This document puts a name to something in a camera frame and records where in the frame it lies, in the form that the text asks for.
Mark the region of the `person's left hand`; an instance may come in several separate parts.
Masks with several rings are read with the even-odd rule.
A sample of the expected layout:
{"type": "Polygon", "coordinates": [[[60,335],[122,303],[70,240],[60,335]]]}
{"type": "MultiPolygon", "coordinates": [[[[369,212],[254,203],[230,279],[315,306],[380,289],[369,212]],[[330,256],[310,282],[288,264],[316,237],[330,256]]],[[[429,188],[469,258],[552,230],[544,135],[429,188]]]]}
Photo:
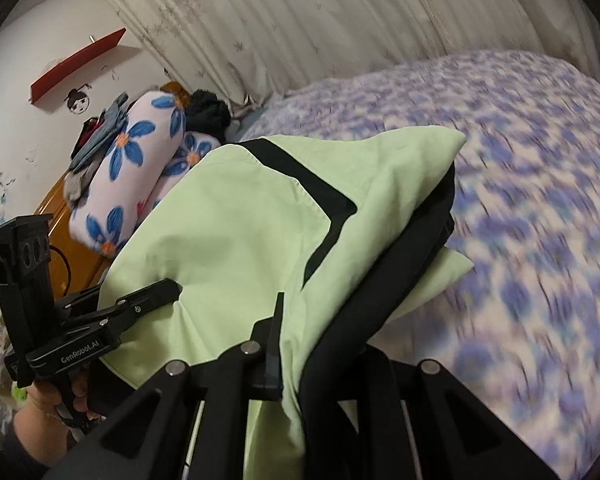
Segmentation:
{"type": "Polygon", "coordinates": [[[12,420],[15,436],[26,453],[43,466],[56,465],[68,451],[69,427],[60,419],[58,389],[37,380],[27,388],[27,400],[12,420]]]}

